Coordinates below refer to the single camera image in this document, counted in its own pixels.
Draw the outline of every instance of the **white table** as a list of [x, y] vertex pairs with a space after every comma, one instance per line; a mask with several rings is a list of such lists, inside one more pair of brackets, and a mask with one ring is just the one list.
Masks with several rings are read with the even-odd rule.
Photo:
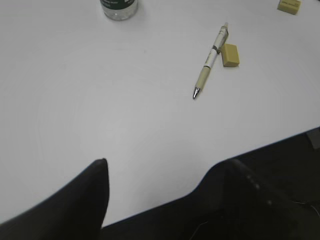
[[[130, 20], [98, 0], [0, 8], [0, 222], [107, 158], [110, 224], [190, 193], [216, 163], [320, 124], [320, 2], [141, 0]], [[216, 61], [229, 22], [240, 65]]]

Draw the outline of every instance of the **yellow eraser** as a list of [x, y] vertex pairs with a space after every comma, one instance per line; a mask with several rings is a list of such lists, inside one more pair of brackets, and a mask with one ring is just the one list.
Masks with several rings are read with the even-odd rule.
[[236, 67], [239, 65], [239, 55], [236, 45], [225, 43], [221, 48], [223, 66]]
[[278, 10], [296, 15], [300, 8], [300, 4], [301, 2], [298, 0], [280, 0]]

